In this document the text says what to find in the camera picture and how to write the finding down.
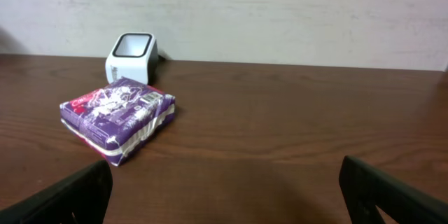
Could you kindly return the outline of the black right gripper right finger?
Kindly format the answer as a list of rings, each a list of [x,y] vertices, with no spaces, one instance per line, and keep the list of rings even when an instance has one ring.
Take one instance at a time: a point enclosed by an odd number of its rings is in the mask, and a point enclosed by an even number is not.
[[[447,224],[446,203],[353,156],[342,161],[339,186],[352,223],[383,223],[382,210],[400,224]]]

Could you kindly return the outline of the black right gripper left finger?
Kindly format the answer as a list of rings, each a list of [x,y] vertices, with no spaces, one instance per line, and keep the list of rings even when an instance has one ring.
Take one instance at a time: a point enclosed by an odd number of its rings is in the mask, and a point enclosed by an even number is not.
[[[108,162],[98,161],[1,210],[1,222],[102,224],[112,187]]]

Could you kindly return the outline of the purple snack package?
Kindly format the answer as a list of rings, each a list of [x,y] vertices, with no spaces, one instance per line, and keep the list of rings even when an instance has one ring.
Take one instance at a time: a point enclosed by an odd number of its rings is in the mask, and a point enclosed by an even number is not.
[[[59,105],[62,124],[113,166],[170,123],[175,108],[175,96],[125,77]]]

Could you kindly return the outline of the white barcode scanner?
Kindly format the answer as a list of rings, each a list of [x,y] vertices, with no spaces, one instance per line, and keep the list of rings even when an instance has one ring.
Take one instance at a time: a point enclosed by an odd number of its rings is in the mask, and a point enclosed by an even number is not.
[[[106,58],[109,83],[122,77],[151,85],[159,61],[156,38],[151,33],[129,32],[119,36]]]

